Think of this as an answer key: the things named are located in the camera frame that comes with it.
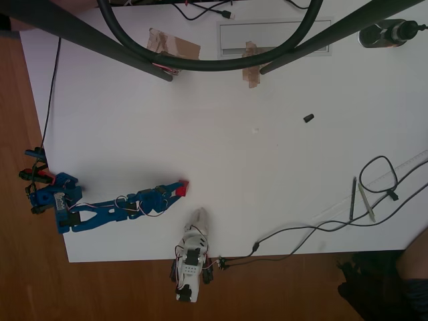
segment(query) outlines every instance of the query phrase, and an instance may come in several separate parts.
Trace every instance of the white plastic part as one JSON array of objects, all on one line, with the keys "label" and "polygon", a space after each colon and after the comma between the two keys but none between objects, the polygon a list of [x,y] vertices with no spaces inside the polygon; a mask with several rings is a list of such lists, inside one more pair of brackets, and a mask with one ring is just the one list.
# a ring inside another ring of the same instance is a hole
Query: white plastic part
[{"label": "white plastic part", "polygon": [[[185,234],[181,243],[183,248],[177,252],[179,257],[177,262],[177,279],[178,289],[184,288],[186,285],[191,290],[191,302],[196,302],[199,293],[199,274],[202,272],[203,264],[206,260],[208,252],[208,224],[207,212],[203,208],[196,210],[191,217],[191,220],[185,226]],[[197,265],[186,264],[187,253],[189,250],[199,249],[199,257]]]}]

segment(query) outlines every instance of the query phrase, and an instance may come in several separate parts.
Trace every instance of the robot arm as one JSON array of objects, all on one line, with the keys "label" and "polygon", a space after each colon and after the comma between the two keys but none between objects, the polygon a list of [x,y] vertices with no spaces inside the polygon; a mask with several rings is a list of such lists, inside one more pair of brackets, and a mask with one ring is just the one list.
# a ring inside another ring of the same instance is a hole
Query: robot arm
[{"label": "robot arm", "polygon": [[185,234],[176,246],[176,260],[173,264],[173,279],[176,280],[177,300],[196,302],[199,293],[199,274],[203,273],[204,283],[212,278],[212,267],[208,266],[208,225],[207,212],[196,210],[185,226]]}]

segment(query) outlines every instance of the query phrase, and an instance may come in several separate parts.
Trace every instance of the black hose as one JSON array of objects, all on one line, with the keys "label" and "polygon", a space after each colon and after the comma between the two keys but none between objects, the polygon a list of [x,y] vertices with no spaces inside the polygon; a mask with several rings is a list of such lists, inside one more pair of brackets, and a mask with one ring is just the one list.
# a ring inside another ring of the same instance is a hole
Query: black hose
[{"label": "black hose", "polygon": [[277,48],[258,54],[256,56],[245,58],[230,60],[190,60],[166,56],[142,47],[132,40],[132,38],[122,29],[118,20],[114,16],[112,7],[110,6],[108,0],[97,0],[98,6],[100,7],[102,16],[104,17],[107,26],[123,46],[146,58],[152,63],[171,68],[194,70],[197,72],[222,72],[226,70],[238,70],[252,66],[268,64],[273,60],[281,57],[288,51],[294,49],[308,34],[310,28],[315,22],[318,12],[320,11],[322,1],[323,0],[311,0],[308,11],[306,12],[297,30],[289,39],[287,39],[287,41],[285,41],[282,45],[279,45]]}]

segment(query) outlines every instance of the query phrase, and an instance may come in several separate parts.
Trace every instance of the black connector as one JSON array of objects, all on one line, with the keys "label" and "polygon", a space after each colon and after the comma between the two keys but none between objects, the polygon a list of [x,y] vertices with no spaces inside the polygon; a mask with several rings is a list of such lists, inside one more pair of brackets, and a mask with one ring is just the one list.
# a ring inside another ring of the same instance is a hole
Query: black connector
[{"label": "black connector", "polygon": [[230,265],[226,265],[226,259],[224,257],[219,257],[219,269],[227,270],[230,268]]},{"label": "black connector", "polygon": [[223,10],[221,12],[221,16],[223,18],[226,18],[226,19],[235,19],[235,15],[232,12],[228,11],[228,10]]},{"label": "black connector", "polygon": [[255,242],[253,245],[253,253],[255,253],[258,249],[259,249],[260,243],[259,242]]}]

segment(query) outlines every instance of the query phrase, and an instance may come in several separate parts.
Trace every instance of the white table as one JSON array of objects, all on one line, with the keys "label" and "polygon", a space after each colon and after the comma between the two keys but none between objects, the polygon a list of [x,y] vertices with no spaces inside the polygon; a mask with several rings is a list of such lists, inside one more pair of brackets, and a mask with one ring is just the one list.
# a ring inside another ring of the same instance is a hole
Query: white table
[{"label": "white table", "polygon": [[[338,21],[363,4],[325,0],[320,16]],[[231,11],[237,20],[303,16],[282,0],[240,1]],[[217,59],[219,15],[188,22],[171,5],[115,13],[142,45],[154,27],[201,45],[201,59]],[[427,16],[428,2],[399,15],[419,23]],[[98,9],[80,17],[112,37]],[[21,38],[43,126],[57,38],[40,30]],[[45,141],[51,171],[79,178],[85,202],[191,182],[188,196],[159,218],[64,234],[69,260],[170,259],[198,207],[210,214],[212,256],[246,255],[284,225],[347,220],[347,211],[323,211],[349,196],[365,163],[384,154],[398,166],[428,149],[427,53],[428,32],[397,49],[364,49],[353,35],[334,44],[332,57],[300,59],[250,90],[241,71],[183,72],[168,83],[64,41]],[[370,172],[375,179],[383,168]],[[399,187],[401,200],[426,181],[428,167]],[[378,227],[317,232],[299,253],[404,248],[428,223],[426,195]],[[377,217],[397,205],[386,200]],[[358,202],[355,215],[363,211]],[[306,233],[279,235],[257,254],[289,253]]]}]

